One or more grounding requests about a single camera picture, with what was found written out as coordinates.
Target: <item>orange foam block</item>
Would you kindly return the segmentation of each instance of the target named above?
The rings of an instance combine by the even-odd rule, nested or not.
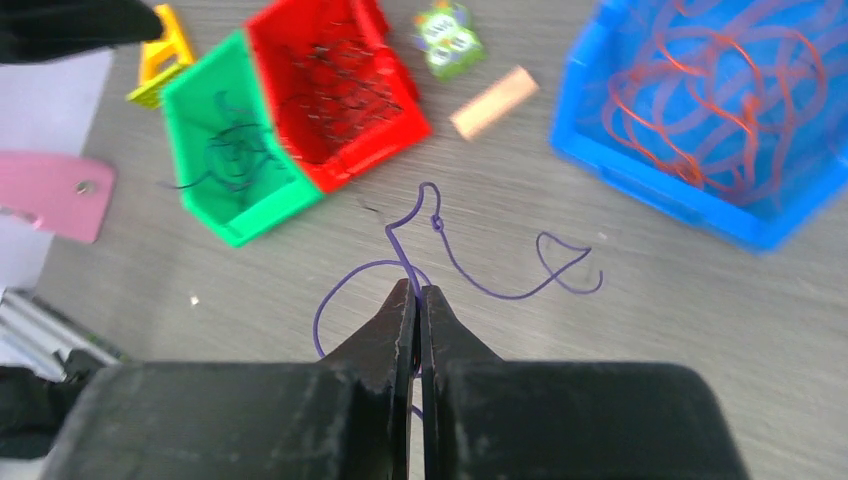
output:
[[[471,140],[537,90],[539,85],[527,70],[515,67],[507,76],[451,115],[450,120],[463,138]]]

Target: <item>green plastic bin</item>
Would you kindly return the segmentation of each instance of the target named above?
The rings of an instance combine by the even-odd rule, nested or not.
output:
[[[194,185],[181,190],[183,205],[230,246],[246,244],[323,197],[274,140],[243,31],[177,77],[162,96],[177,184]],[[215,137],[224,131],[237,146],[220,146]],[[253,153],[260,142],[273,157]],[[249,178],[243,182],[249,186],[234,191],[212,178],[198,182],[210,171],[234,183]]]

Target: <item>red plastic bin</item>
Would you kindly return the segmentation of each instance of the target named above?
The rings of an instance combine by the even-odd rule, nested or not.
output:
[[[280,143],[325,193],[430,125],[376,0],[280,0],[247,22]]]

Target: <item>blue plastic bin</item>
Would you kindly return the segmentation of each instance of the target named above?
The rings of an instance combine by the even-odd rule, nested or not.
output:
[[[703,15],[677,15],[670,25],[697,25],[720,30],[755,3],[718,2]],[[641,46],[645,42],[654,41],[655,37],[649,32],[650,26],[645,26],[646,20],[651,22],[657,19],[663,14],[664,8],[670,8],[670,4],[673,6],[671,1],[656,0],[605,0],[599,4],[593,20],[566,57],[565,79],[554,112],[551,144],[566,158],[595,173],[614,188],[688,225],[707,230],[746,250],[773,250],[809,219],[815,210],[832,199],[848,180],[846,137],[834,137],[837,130],[846,131],[845,126],[848,125],[845,121],[848,120],[845,118],[848,116],[848,75],[840,73],[828,76],[826,106],[811,121],[797,129],[783,165],[782,175],[786,181],[775,197],[778,201],[769,198],[736,206],[711,187],[701,190],[656,169],[649,159],[610,136],[597,118],[601,107],[609,100],[607,83],[610,76],[631,68]],[[757,26],[793,27],[798,26],[799,22],[813,22],[814,28],[804,31],[813,43],[825,42],[827,38],[824,35],[845,32],[846,42],[829,49],[827,55],[823,56],[826,71],[837,71],[841,70],[843,63],[848,65],[846,9],[848,7],[844,2],[806,2],[779,10]],[[678,55],[686,55],[697,49],[700,46],[698,43],[691,39],[680,40],[669,43],[668,48],[677,58]],[[773,65],[776,49],[768,43],[752,42],[745,47],[758,64]],[[803,48],[797,50],[792,55],[793,61],[798,61],[804,55]],[[720,79],[726,80],[740,69],[748,68],[748,65],[739,55],[722,54],[717,68],[721,72]],[[813,97],[815,88],[815,81],[799,82],[791,94],[793,102],[803,106],[804,102],[809,102]],[[651,115],[652,94],[649,88],[635,97],[633,108],[640,115]],[[740,91],[739,97],[743,94],[744,91]],[[731,108],[730,104],[734,101],[739,103],[740,98],[728,100],[728,108]],[[664,110],[664,121],[674,122],[697,108],[701,107],[691,95],[676,90]],[[782,110],[772,110],[767,113],[769,118],[773,118],[771,121],[781,122]],[[834,119],[838,125],[836,129],[833,128]],[[723,121],[718,117],[705,121],[699,127],[675,137],[675,144],[691,152]],[[616,133],[622,131],[621,115],[614,117],[612,125]],[[642,145],[649,146],[655,154],[663,158],[673,154],[653,131],[638,124],[634,128]],[[743,135],[732,135],[719,143],[711,155],[720,158],[741,151],[744,141]],[[771,177],[770,162],[766,160],[773,155],[777,143],[766,135],[761,141],[756,157],[758,185],[759,182],[769,181]],[[707,156],[704,164],[709,162],[710,156]]]

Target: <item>sticker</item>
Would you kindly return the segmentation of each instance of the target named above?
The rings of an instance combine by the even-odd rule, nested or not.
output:
[[[456,36],[451,39],[451,48],[457,52],[467,52],[474,47],[474,36],[468,30],[457,32]]]
[[[437,13],[427,19],[421,32],[424,40],[432,45],[452,36],[459,28],[459,22],[455,18],[444,13]]]
[[[444,67],[451,61],[451,52],[445,47],[434,47],[427,54],[427,60],[437,67]]]

